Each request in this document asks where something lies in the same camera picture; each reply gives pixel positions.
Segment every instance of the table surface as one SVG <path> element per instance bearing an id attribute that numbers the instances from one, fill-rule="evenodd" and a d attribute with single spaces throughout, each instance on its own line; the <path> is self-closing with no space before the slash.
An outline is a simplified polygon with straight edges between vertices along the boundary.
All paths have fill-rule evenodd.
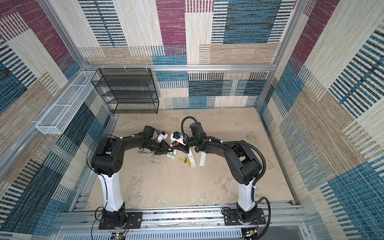
<path id="1" fill-rule="evenodd" d="M 171 134 L 181 132 L 181 121 L 193 116 L 201 122 L 207 136 L 223 141 L 245 140 L 257 147 L 266 159 L 266 172 L 256 184 L 255 199 L 266 196 L 270 201 L 292 200 L 292 194 L 272 150 L 267 134 L 255 108 L 221 109 L 159 109 L 158 114 L 120 114 L 113 134 L 128 136 L 142 132 L 145 125 Z M 189 125 L 185 133 L 191 136 Z M 205 165 L 199 166 L 201 153 L 192 151 L 196 166 L 190 167 L 178 158 L 187 155 L 178 151 L 176 159 L 166 155 L 125 152 L 120 170 L 120 190 L 126 208 L 170 207 L 237 202 L 238 183 L 232 177 L 225 158 L 207 154 Z M 98 178 L 87 203 L 87 210 L 103 206 Z"/>

